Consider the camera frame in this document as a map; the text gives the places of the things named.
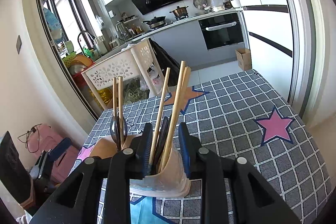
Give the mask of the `grey metal knife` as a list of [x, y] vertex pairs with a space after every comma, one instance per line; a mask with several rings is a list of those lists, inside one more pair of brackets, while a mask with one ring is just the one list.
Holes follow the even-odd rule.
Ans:
[[162, 122], [161, 131], [159, 133], [157, 147], [155, 149], [155, 155], [154, 155], [154, 160], [153, 160], [154, 165], [158, 164], [159, 159], [162, 156], [163, 149], [165, 147], [165, 143], [167, 139], [167, 134], [169, 132], [169, 125], [170, 125], [170, 118], [164, 117], [163, 122]]

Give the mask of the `bamboo chopstick blue patterned end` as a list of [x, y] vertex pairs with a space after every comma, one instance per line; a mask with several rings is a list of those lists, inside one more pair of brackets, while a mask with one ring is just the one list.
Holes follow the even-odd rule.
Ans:
[[180, 93], [180, 97], [179, 97], [179, 112], [178, 114], [180, 113], [181, 111], [181, 107], [182, 107], [182, 103], [184, 101], [184, 97], [185, 97], [185, 92], [186, 92], [186, 88], [187, 88], [187, 84], [189, 82], [189, 78], [190, 78], [190, 73], [191, 73], [191, 68], [186, 66], [185, 67], [185, 71], [184, 71], [184, 76], [183, 76], [183, 85], [182, 85], [182, 90], [181, 90], [181, 93]]

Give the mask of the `bamboo chopstick with engraving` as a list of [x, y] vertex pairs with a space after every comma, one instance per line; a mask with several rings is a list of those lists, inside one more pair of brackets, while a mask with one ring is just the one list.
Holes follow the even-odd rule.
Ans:
[[123, 134], [123, 77], [118, 77], [118, 117], [120, 125], [120, 143], [121, 147], [124, 144], [124, 134]]

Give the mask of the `thin curved bamboo chopstick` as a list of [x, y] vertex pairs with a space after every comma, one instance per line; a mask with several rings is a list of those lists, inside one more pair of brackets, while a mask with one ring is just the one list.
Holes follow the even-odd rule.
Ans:
[[157, 120], [156, 120], [156, 123], [155, 123], [155, 129], [154, 129], [154, 133], [153, 133], [153, 139], [152, 139], [151, 150], [150, 150], [150, 158], [149, 158], [149, 166], [151, 166], [153, 164], [153, 160], [154, 160], [155, 148], [156, 148], [156, 145], [157, 145], [157, 140], [158, 140], [158, 135], [159, 135], [159, 128], [160, 128], [161, 119], [162, 119], [163, 104], [165, 102], [165, 95], [166, 95], [166, 92], [167, 92], [169, 75], [170, 75], [170, 68], [168, 67], [166, 69], [166, 75], [165, 75], [165, 80], [164, 80], [164, 83], [163, 83], [161, 99], [160, 99], [159, 109], [158, 109], [158, 114], [157, 114]]

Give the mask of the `curved kitchen faucet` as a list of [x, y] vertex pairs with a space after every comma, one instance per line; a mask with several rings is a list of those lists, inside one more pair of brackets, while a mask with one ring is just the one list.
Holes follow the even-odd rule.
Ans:
[[88, 31], [81, 31], [77, 36], [77, 42], [82, 51], [84, 48], [92, 50], [94, 46], [94, 39], [96, 37]]

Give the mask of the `pink bag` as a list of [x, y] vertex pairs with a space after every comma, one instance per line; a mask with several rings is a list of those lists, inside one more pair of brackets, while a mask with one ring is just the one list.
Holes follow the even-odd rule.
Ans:
[[79, 154], [79, 150], [72, 145], [72, 140], [63, 138], [51, 126], [47, 124], [37, 124], [33, 126], [26, 136], [26, 148], [36, 159], [43, 151], [54, 152], [55, 159], [51, 181], [55, 183], [63, 182], [70, 173], [72, 166]]

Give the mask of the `white plastic utensil holder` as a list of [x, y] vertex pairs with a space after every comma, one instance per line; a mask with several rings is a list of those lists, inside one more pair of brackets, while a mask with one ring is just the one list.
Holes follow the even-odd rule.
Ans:
[[[81, 155], [88, 152], [89, 156], [99, 156], [106, 159], [117, 153], [116, 143], [111, 136], [105, 136], [96, 144], [83, 148]], [[149, 197], [182, 198], [190, 191], [191, 181], [186, 177], [183, 169], [182, 157], [175, 147], [167, 165], [162, 172], [146, 176], [143, 180], [130, 180], [130, 192]]]

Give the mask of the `grey checked star tablecloth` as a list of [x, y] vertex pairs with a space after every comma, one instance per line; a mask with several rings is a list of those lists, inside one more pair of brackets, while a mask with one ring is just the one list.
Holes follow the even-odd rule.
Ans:
[[[301, 223], [313, 223], [326, 205], [332, 187], [325, 161], [298, 114], [255, 70], [192, 86], [174, 133], [179, 149], [178, 125], [186, 122], [190, 135], [221, 157], [244, 157], [264, 176], [294, 211]], [[145, 123], [157, 119], [160, 97], [151, 97], [123, 107], [128, 132], [138, 134]], [[291, 118], [285, 137], [266, 140], [265, 130], [255, 120], [272, 114]], [[73, 171], [97, 141], [109, 135], [112, 110], [105, 110], [87, 137]], [[200, 223], [201, 180], [191, 181], [185, 198], [154, 198], [130, 194], [131, 223]]]

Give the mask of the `white perforated storage cart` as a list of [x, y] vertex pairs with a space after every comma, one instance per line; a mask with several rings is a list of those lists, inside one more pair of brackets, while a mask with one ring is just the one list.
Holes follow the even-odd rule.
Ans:
[[151, 80], [148, 69], [154, 65], [159, 79], [163, 80], [163, 73], [148, 38], [137, 44], [132, 44], [125, 50], [92, 65], [81, 74], [101, 107], [106, 110], [107, 104], [102, 100], [98, 91], [113, 85], [115, 77], [130, 80], [142, 76], [150, 92], [158, 96], [162, 91], [162, 84], [155, 85]]

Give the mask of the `cardboard box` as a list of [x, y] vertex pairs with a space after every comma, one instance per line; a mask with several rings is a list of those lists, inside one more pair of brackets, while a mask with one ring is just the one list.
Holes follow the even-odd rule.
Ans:
[[252, 69], [251, 52], [247, 48], [239, 48], [235, 50], [238, 65], [243, 71]]

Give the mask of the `black garment on cart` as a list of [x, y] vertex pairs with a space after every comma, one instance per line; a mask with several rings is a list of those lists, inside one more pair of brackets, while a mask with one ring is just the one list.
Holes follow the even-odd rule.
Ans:
[[180, 65], [154, 40], [149, 38], [149, 42], [164, 76], [166, 69], [170, 68], [168, 85], [176, 86], [178, 83]]

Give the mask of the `black built-in oven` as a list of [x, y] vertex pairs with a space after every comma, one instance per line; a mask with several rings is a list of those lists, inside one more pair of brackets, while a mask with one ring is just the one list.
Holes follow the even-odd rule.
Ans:
[[238, 13], [199, 20], [208, 50], [244, 42]]

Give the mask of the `black wok pan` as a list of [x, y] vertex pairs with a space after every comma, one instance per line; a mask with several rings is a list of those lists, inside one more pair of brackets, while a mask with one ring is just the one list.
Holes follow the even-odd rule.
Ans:
[[165, 24], [165, 16], [154, 17], [151, 20], [144, 20], [143, 23], [146, 23], [150, 28], [156, 28], [157, 26], [161, 26]]

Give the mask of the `white refrigerator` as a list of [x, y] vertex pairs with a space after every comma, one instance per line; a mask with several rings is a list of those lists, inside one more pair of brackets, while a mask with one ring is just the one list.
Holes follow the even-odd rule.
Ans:
[[293, 74], [293, 31], [289, 11], [247, 6], [243, 16], [252, 68], [287, 100]]

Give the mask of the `brass cooking pot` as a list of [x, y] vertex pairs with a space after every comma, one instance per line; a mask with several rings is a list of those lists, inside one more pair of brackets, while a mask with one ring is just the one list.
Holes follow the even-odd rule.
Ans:
[[183, 6], [183, 7], [177, 6], [177, 8], [173, 11], [170, 11], [170, 13], [173, 13], [173, 15], [176, 18], [179, 18], [181, 16], [189, 16], [187, 12], [187, 8], [188, 6]]

